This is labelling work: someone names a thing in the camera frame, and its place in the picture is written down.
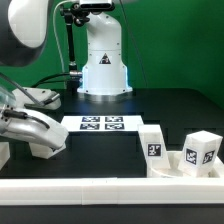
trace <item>green backdrop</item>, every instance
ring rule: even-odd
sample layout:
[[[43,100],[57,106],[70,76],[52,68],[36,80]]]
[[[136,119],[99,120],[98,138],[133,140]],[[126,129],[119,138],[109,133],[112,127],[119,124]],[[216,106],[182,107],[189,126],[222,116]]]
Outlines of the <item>green backdrop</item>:
[[[224,1],[139,0],[124,6],[142,58],[147,87],[196,89],[224,108]],[[117,5],[110,14],[123,26],[123,61],[128,66],[130,85],[145,88],[121,7]],[[24,68],[1,67],[1,71],[23,86],[60,73],[52,27],[51,18],[46,49],[36,62]],[[59,15],[57,29],[67,61],[65,25]],[[75,28],[74,35],[77,63],[82,67],[87,60],[85,28]]]

